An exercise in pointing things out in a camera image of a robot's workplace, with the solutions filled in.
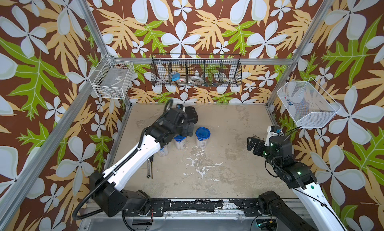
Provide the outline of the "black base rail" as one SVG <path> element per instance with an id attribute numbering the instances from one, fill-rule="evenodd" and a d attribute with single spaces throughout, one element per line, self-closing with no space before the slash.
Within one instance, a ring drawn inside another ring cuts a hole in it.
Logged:
<path id="1" fill-rule="evenodd" d="M 214 213 L 221 210 L 241 211 L 252 217 L 259 211 L 266 211 L 267 205 L 254 199 L 152 199 L 142 211 L 126 208 L 126 217 L 164 217 L 167 212 L 191 211 L 193 213 Z"/>

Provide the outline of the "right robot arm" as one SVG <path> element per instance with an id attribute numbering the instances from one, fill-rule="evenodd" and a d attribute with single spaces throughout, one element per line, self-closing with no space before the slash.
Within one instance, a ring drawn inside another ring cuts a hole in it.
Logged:
<path id="1" fill-rule="evenodd" d="M 344 231 L 346 227 L 324 197 L 315 174 L 293 155 L 290 139 L 273 135 L 266 141 L 256 137 L 247 138 L 247 150 L 265 159 L 275 174 L 299 198 L 315 223 L 312 227 L 296 214 L 279 195 L 273 191 L 258 197 L 258 211 L 261 215 L 271 215 L 281 220 L 292 231 Z"/>

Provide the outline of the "white mesh basket right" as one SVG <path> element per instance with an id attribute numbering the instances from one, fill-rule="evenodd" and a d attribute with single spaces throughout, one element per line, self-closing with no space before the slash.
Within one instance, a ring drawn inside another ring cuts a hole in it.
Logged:
<path id="1" fill-rule="evenodd" d="M 296 126 L 324 128 L 341 110 L 341 105 L 313 78 L 285 83 L 277 95 Z"/>

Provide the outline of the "blue lid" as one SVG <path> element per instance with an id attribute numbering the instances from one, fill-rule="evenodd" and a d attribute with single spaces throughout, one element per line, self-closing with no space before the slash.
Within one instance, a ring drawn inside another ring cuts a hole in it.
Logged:
<path id="1" fill-rule="evenodd" d="M 180 143 L 180 142 L 182 142 L 183 140 L 185 140 L 186 137 L 184 137 L 184 136 L 176 136 L 174 139 L 175 139 L 176 142 Z"/>
<path id="2" fill-rule="evenodd" d="M 204 141 L 204 140 L 207 140 L 210 138 L 211 136 L 211 132 L 208 128 L 205 128 L 205 127 L 200 127 L 196 130 L 195 132 L 196 136 L 197 136 L 197 139 L 199 141 Z"/>

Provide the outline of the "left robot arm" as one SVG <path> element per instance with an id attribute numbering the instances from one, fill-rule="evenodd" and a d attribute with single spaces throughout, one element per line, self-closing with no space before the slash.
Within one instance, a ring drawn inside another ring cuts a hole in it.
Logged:
<path id="1" fill-rule="evenodd" d="M 139 142 L 123 158 L 103 173 L 90 177 L 91 191 L 72 213 L 74 220 L 82 220 L 104 212 L 113 217 L 125 209 L 144 215 L 149 211 L 151 198 L 143 191 L 131 192 L 125 186 L 133 174 L 155 153 L 177 136 L 191 137 L 198 114 L 194 107 L 169 101 L 163 114 L 142 130 Z"/>

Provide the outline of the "blue tape roll in basket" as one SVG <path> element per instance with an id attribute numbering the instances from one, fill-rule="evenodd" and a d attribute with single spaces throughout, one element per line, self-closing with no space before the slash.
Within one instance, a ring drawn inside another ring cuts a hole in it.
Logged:
<path id="1" fill-rule="evenodd" d="M 181 75 L 180 75 L 179 73 L 174 73 L 174 74 L 172 74 L 172 76 L 171 76 L 171 81 L 172 81 L 172 82 L 176 82 L 176 81 L 178 81 L 180 78 L 181 78 Z"/>

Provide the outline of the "white tape roll in basket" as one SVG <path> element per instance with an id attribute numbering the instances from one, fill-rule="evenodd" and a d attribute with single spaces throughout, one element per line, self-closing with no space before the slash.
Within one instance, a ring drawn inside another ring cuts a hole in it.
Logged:
<path id="1" fill-rule="evenodd" d="M 189 77 L 189 83 L 202 83 L 203 82 L 203 79 L 201 77 L 198 77 L 198 76 L 191 76 Z"/>

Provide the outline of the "black yellow screwdriver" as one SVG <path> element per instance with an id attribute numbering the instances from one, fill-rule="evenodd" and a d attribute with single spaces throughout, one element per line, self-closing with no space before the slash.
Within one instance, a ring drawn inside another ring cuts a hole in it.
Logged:
<path id="1" fill-rule="evenodd" d="M 147 178 L 153 179 L 153 161 L 154 156 L 150 156 L 150 158 L 147 160 Z"/>

